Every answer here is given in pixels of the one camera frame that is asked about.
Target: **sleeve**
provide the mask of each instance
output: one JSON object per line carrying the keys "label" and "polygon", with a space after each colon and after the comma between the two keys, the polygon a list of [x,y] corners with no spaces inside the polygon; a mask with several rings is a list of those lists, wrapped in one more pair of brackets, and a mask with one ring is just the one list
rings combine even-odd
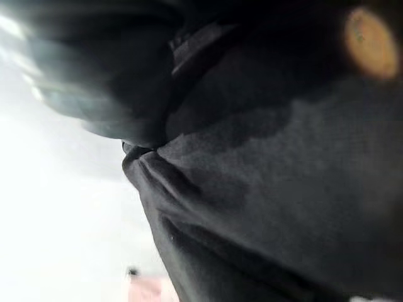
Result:
{"label": "sleeve", "polygon": [[0,0],[33,62],[15,57],[45,104],[94,133],[143,147],[164,142],[168,42],[197,9],[193,0]]}

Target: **white wall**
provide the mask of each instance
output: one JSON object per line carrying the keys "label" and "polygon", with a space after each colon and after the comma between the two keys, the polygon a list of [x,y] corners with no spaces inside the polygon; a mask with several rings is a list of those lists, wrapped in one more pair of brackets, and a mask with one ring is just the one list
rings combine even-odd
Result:
{"label": "white wall", "polygon": [[164,274],[119,141],[34,100],[0,64],[0,301],[126,301],[128,266]]}

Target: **blurry object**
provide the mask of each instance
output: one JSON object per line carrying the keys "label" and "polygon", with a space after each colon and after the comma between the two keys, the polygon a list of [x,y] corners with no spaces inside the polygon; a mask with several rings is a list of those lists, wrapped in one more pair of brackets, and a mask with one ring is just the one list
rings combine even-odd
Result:
{"label": "blurry object", "polygon": [[402,71],[402,1],[348,1],[344,42],[353,63],[381,80],[396,79]]}
{"label": "blurry object", "polygon": [[178,295],[168,278],[130,276],[128,302],[179,302]]}

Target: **wrinkled cloth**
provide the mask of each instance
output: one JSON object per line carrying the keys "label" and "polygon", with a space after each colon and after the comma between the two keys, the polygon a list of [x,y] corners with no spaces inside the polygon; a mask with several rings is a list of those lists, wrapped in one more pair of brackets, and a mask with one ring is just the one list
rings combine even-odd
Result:
{"label": "wrinkled cloth", "polygon": [[311,13],[251,31],[123,163],[182,302],[403,299],[403,83]]}

